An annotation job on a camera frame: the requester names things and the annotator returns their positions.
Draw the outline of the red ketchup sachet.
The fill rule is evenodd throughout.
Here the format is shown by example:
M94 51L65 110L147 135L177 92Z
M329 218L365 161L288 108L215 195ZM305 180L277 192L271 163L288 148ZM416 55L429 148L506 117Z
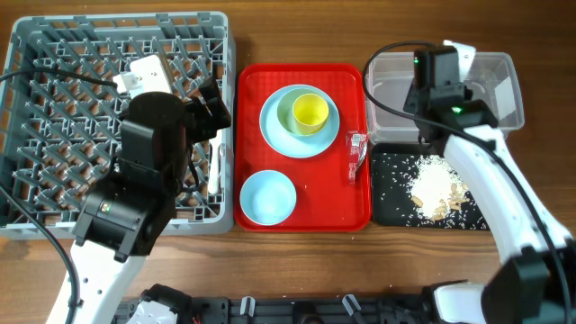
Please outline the red ketchup sachet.
M367 141L367 134L359 130L351 130L346 135L347 179L351 185L356 182L356 175L365 160L368 148Z

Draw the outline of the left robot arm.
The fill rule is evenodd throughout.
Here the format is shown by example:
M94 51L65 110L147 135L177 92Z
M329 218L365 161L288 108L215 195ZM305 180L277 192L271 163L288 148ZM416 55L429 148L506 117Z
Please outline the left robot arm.
M192 147L230 127L214 77L199 96L145 92L121 113L121 151L91 184L73 228L66 274L50 323L109 323L161 232L192 168Z

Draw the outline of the leftover rice and scraps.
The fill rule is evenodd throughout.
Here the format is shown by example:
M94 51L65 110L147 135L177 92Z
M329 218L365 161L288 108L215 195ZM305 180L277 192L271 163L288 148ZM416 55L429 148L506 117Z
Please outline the leftover rice and scraps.
M470 201L467 185L442 157L421 156L416 169L416 177L409 181L408 188L419 216L440 221Z

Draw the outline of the white plastic spoon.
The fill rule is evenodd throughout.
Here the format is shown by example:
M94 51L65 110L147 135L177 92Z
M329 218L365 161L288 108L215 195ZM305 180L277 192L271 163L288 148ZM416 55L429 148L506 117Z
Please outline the white plastic spoon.
M216 136L209 140L211 148L211 160L209 167L208 193L216 194L220 187L220 146L222 143L222 130L216 132Z

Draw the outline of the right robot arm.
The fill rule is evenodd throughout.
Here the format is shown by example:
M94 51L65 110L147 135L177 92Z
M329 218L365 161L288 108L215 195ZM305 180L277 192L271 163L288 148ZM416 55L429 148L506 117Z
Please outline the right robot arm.
M416 49L404 108L467 184L502 263L485 285L435 289L438 315L445 322L573 323L575 240L520 172L491 109L464 85L462 63L471 56L453 45Z

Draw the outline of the light blue small bowl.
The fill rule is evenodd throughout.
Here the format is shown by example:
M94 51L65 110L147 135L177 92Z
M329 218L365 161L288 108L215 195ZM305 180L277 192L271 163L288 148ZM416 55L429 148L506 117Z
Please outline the light blue small bowl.
M295 209L296 188L290 178L279 171L258 171L242 185L239 203L244 215L255 224L278 225Z

